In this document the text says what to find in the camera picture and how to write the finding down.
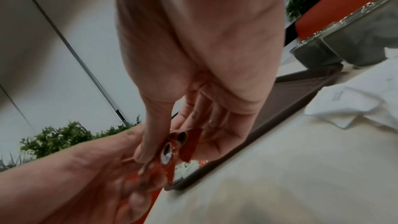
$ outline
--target tray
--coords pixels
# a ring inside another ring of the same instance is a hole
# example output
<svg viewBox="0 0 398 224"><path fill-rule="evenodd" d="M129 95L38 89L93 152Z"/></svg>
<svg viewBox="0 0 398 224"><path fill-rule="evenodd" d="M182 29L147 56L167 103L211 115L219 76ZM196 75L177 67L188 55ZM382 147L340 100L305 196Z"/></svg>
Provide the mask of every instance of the tray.
<svg viewBox="0 0 398 224"><path fill-rule="evenodd" d="M185 179L165 187L165 190L184 190L198 182L217 166L306 106L322 87L334 84L342 68L343 65L338 63L278 77L245 142L221 159L208 162Z"/></svg>

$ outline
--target person's right hand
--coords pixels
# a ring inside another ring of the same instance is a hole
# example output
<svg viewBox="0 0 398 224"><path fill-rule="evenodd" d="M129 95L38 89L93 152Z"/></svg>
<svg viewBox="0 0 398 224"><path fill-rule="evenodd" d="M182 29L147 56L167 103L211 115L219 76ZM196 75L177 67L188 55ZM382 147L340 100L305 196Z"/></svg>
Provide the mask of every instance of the person's right hand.
<svg viewBox="0 0 398 224"><path fill-rule="evenodd" d="M146 106L135 160L150 160L170 129L204 128L199 160L218 159L242 143L275 80L284 0L116 0L116 6L124 64Z"/></svg>

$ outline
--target tabletop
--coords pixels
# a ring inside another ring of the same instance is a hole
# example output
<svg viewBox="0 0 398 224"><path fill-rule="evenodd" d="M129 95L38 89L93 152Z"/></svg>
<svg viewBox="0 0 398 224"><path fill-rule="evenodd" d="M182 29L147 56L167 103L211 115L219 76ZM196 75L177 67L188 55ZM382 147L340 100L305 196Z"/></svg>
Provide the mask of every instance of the tabletop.
<svg viewBox="0 0 398 224"><path fill-rule="evenodd" d="M364 70L344 71L339 82ZM398 223L397 206L394 130L365 119L340 129L300 110L196 185L162 191L145 224L384 224Z"/></svg>

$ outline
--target white napkin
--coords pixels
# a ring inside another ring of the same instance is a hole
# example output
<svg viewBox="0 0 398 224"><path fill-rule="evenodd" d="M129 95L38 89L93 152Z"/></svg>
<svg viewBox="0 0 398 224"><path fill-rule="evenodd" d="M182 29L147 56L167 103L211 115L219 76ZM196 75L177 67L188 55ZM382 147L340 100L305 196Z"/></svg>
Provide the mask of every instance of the white napkin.
<svg viewBox="0 0 398 224"><path fill-rule="evenodd" d="M357 116L398 130L398 49L389 58L343 84L325 87L304 113L347 128Z"/></svg>

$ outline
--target metal container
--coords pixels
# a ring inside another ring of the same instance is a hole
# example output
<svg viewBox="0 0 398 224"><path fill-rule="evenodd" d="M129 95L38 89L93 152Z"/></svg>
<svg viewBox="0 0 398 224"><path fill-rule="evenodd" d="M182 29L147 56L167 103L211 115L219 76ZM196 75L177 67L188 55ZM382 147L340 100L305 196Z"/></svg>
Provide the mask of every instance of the metal container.
<svg viewBox="0 0 398 224"><path fill-rule="evenodd" d="M386 59L384 48L398 48L398 0L374 0L323 32L319 39L358 67Z"/></svg>
<svg viewBox="0 0 398 224"><path fill-rule="evenodd" d="M342 62L341 58L319 39L321 34L322 31L314 33L290 51L306 68L319 68Z"/></svg>

